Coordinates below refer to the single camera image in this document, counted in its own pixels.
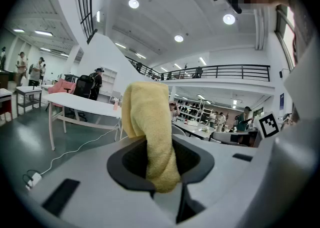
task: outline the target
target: yellow towel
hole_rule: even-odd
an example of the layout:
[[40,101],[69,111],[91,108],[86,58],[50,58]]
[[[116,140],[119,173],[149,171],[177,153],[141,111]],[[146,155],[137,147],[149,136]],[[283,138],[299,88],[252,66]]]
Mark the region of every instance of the yellow towel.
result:
[[146,136],[146,179],[159,193],[172,191],[180,181],[172,146],[168,94],[165,84],[135,82],[125,90],[122,101],[123,129],[129,138]]

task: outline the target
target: black railing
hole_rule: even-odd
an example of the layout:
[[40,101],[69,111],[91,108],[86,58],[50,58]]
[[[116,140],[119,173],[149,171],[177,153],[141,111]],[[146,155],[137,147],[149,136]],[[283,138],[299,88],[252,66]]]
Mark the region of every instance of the black railing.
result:
[[92,37],[97,32],[97,29],[94,29],[92,18],[92,0],[78,0],[78,6],[80,11],[80,24],[86,35],[86,42],[89,44]]
[[150,77],[151,79],[155,81],[160,80],[160,74],[151,68],[143,65],[141,62],[135,61],[134,59],[131,59],[126,56],[126,58],[129,60],[129,62],[132,64],[132,66],[135,67],[135,69],[142,75],[145,75],[147,77]]
[[232,78],[270,82],[270,66],[267,65],[219,65],[203,66],[170,71],[160,74],[160,80],[192,78]]

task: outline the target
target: fluorescent light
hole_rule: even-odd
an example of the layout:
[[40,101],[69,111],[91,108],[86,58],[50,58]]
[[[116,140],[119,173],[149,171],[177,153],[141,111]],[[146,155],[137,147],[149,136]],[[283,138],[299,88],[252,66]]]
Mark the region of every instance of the fluorescent light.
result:
[[133,9],[136,9],[139,7],[139,2],[137,0],[130,0],[129,1],[129,6]]
[[124,49],[126,48],[125,46],[123,46],[123,45],[121,45],[121,44],[119,44],[119,43],[117,43],[117,42],[115,42],[114,44],[117,45],[117,46],[120,46],[120,47],[122,47],[122,48],[124,48]]
[[181,67],[179,67],[177,64],[174,64],[178,69],[182,69]]
[[205,62],[205,60],[204,60],[202,57],[200,57],[199,59],[201,60],[201,62],[202,62],[205,66],[207,65],[207,63]]
[[183,38],[181,35],[176,35],[176,36],[174,37],[174,39],[175,39],[177,42],[182,42],[184,38]]
[[46,31],[35,30],[35,32],[36,32],[37,34],[44,34],[44,35],[52,36],[52,33],[46,32]]
[[46,50],[46,51],[50,51],[49,49],[46,49],[46,48],[40,48],[41,50]]
[[136,53],[136,55],[137,55],[139,58],[146,58],[146,57],[142,56],[142,55],[139,54],[139,53]]
[[234,18],[234,16],[231,15],[231,14],[226,14],[226,15],[223,16],[223,17],[224,17],[224,18],[223,18],[224,23],[225,23],[225,24],[228,24],[228,25],[232,25],[232,24],[236,21],[236,19]]

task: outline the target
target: white cable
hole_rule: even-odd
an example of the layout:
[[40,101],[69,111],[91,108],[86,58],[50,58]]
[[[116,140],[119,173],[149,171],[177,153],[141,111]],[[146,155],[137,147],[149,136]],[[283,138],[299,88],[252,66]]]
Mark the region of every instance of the white cable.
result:
[[100,137],[98,137],[97,139],[95,139],[95,140],[91,140],[91,141],[88,141],[88,142],[86,142],[86,143],[82,144],[82,145],[81,145],[81,146],[80,146],[76,151],[66,152],[66,153],[62,154],[60,157],[58,157],[58,158],[54,158],[54,159],[51,161],[51,163],[50,163],[50,168],[48,168],[46,171],[42,172],[40,175],[42,176],[44,173],[48,172],[48,171],[52,168],[52,163],[54,162],[54,160],[60,159],[60,158],[61,158],[63,155],[65,155],[65,154],[75,153],[75,152],[79,151],[79,150],[80,150],[80,148],[81,148],[82,146],[84,146],[85,144],[99,140],[101,137],[103,137],[103,136],[105,136],[106,134],[108,134],[108,133],[110,133],[110,132],[114,131],[114,130],[115,130],[115,127],[116,127],[118,124],[119,124],[119,122],[117,122],[117,123],[116,123],[116,125],[113,127],[113,129],[112,129],[112,130],[110,130],[110,131],[108,131],[108,132],[104,133],[103,135],[101,135],[101,136],[100,136]]

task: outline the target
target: gray floor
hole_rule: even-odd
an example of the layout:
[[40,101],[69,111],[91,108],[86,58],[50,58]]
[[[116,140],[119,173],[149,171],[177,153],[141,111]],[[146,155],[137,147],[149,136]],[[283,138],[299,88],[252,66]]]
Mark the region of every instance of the gray floor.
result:
[[[9,181],[15,189],[25,189],[22,175],[29,169],[43,172],[50,167],[53,158],[59,157],[67,151],[74,151],[83,143],[94,140],[104,134],[106,130],[66,123],[66,134],[63,123],[56,120],[52,123],[55,151],[51,150],[49,138],[49,120],[46,106],[37,108],[21,115],[13,121],[0,127],[0,161],[7,173]],[[88,121],[95,121],[97,116],[86,114]],[[104,117],[101,124],[115,125],[117,119]],[[114,142],[115,131],[101,137],[95,142],[83,146],[80,151],[99,147]],[[53,162],[52,169],[70,159],[76,153],[71,153]]]

